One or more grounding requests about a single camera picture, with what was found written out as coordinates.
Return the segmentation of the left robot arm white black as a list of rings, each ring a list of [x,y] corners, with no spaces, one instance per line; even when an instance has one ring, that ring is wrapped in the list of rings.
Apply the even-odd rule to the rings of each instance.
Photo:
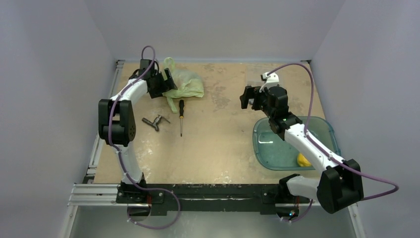
[[[99,137],[114,150],[118,158],[122,171],[119,193],[136,203],[145,201],[151,189],[147,188],[144,173],[135,157],[133,141],[136,121],[133,106],[145,94],[153,99],[176,88],[170,69],[160,71],[155,60],[142,59],[140,68],[116,95],[99,101]]]

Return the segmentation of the light green plastic bag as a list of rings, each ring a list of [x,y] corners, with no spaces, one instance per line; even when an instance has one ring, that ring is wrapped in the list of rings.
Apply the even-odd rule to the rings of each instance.
[[[162,65],[170,70],[171,76],[177,89],[172,89],[163,93],[171,111],[178,113],[178,107],[174,99],[204,96],[204,85],[202,78],[195,72],[186,69],[180,69],[175,66],[175,60],[171,57],[164,59]]]

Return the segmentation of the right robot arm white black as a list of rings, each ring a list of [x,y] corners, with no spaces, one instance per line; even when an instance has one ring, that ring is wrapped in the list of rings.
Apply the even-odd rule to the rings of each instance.
[[[345,160],[329,150],[308,131],[308,122],[289,111],[286,89],[273,86],[261,90],[246,86],[240,96],[241,108],[262,111],[272,132],[295,147],[320,173],[318,180],[294,174],[280,180],[279,198],[285,202],[296,196],[315,199],[328,213],[333,214],[364,198],[360,165]]]

